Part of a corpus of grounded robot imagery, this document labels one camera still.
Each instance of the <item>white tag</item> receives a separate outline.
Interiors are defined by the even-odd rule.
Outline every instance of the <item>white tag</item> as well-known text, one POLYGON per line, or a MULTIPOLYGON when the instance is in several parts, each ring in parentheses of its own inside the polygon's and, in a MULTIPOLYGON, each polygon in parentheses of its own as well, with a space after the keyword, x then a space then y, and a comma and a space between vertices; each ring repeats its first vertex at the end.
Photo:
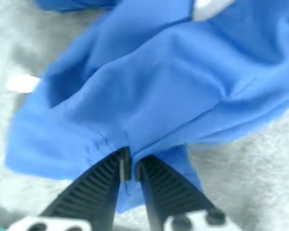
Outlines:
POLYGON ((193 10, 194 21, 204 21, 214 17, 235 0, 195 0, 193 10))
POLYGON ((40 79, 25 74, 10 75, 7 82, 7 90, 20 93, 31 93, 40 79))

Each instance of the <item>blue fabric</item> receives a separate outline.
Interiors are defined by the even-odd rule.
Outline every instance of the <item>blue fabric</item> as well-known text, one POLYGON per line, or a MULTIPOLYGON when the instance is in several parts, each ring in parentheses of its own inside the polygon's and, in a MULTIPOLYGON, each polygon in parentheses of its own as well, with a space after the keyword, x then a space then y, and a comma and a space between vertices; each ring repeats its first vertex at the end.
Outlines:
MULTIPOLYGON (((75 179, 130 146, 133 168, 155 154, 200 187, 187 143, 232 141, 289 108, 289 0, 238 0, 201 23, 191 10, 191 0, 124 0, 92 23, 16 114, 7 166, 75 179)), ((118 212, 143 203, 138 183, 122 185, 118 212)))

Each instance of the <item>ribbed gripper pad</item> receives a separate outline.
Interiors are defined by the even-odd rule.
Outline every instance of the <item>ribbed gripper pad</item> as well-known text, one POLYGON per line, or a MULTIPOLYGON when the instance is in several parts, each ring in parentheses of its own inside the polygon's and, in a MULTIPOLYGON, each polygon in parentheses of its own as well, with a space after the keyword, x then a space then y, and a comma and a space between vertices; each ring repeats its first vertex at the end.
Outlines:
POLYGON ((120 186, 120 150, 102 159, 67 189, 41 214, 45 217, 88 220, 95 231, 110 231, 120 186))
POLYGON ((215 208, 196 186, 153 155, 138 162, 137 175, 152 231, 163 230, 168 216, 215 208))

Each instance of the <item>white label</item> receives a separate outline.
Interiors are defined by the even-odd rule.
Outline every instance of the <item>white label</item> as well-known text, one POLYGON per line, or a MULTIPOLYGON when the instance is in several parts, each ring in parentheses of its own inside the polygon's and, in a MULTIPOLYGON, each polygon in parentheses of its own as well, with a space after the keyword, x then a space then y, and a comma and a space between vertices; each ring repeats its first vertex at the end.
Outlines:
POLYGON ((20 93, 31 93, 40 79, 25 74, 10 75, 7 82, 7 90, 20 93))

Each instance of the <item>gray carpet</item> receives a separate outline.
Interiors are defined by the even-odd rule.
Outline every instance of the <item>gray carpet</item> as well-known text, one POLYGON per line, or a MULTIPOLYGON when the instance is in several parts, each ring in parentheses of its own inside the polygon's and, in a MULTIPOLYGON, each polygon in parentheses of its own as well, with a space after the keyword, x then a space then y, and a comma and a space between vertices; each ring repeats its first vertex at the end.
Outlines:
MULTIPOLYGON (((98 14, 58 15, 27 0, 0 0, 0 225, 38 214, 69 181, 18 175, 3 165, 5 137, 19 95, 11 73, 38 75, 98 14)), ((191 146, 206 195, 245 231, 289 231, 289 112, 229 145, 191 146)), ((117 215, 118 230, 148 230, 143 207, 117 215)))

